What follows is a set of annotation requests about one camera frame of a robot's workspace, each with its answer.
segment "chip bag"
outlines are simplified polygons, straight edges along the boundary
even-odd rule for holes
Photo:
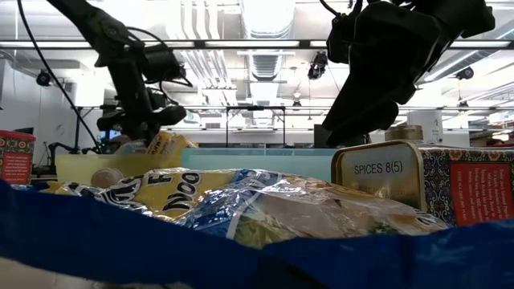
[[[55,193],[93,197],[255,248],[295,237],[418,235],[448,227],[396,201],[264,170],[155,169],[108,189],[67,183]]]

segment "ceiling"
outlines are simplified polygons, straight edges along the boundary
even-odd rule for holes
[[[170,39],[166,32],[166,27],[172,18],[169,11],[170,1],[173,0],[103,0],[91,3],[105,9],[128,26],[138,26],[152,31],[163,39]],[[348,10],[348,1],[327,2],[336,10],[342,12]],[[502,29],[514,29],[514,0],[487,2],[494,8],[496,30],[477,35],[473,39],[493,40],[498,37],[498,33]],[[82,39],[77,29],[46,1],[23,0],[23,5],[28,22],[37,39]],[[243,39],[244,31],[239,0],[218,0],[218,10],[218,32],[221,38]],[[27,33],[16,12],[15,1],[0,1],[0,40],[27,39]],[[281,11],[273,10],[271,5],[263,8],[264,22],[270,21],[269,19],[272,18],[278,18],[280,15]],[[289,38],[326,39],[331,30],[331,20],[332,15],[317,0],[296,0],[294,22]],[[447,51],[439,63],[457,60],[469,52]],[[237,100],[239,103],[244,103],[247,98],[252,96],[252,91],[248,85],[250,76],[247,57],[237,55],[235,50],[224,51],[223,53],[228,75],[237,87]],[[277,104],[292,105],[293,94],[299,92],[303,106],[330,106],[345,83],[349,74],[348,66],[330,63],[329,69],[321,79],[309,81],[307,71],[316,51],[297,50],[288,51],[288,53],[294,53],[294,55],[284,56],[281,73],[275,79],[282,82],[277,92]],[[79,64],[74,66],[73,69],[59,69],[59,77],[67,79],[67,81],[75,81],[82,75],[94,74],[108,88],[110,87],[110,76],[107,70],[94,68],[94,62],[96,61],[94,51],[44,51],[44,54],[50,60],[66,60]],[[34,51],[20,51],[16,57],[20,63],[37,62],[37,55]],[[509,104],[506,100],[514,99],[514,79],[511,77],[511,75],[514,75],[513,64],[514,51],[499,51],[471,65],[475,70],[473,79],[458,83],[456,79],[444,78],[433,83],[423,84],[423,90],[419,91],[407,105],[455,106],[458,103],[459,96],[469,99],[470,106],[473,107],[492,106],[501,103]],[[188,70],[188,78],[195,84],[195,88],[190,89],[174,84],[166,84],[165,90],[171,92],[173,97],[181,103],[188,105],[205,104],[205,99],[198,94],[196,88],[198,79],[191,70]],[[478,101],[473,101],[473,98],[477,96],[482,97]]]

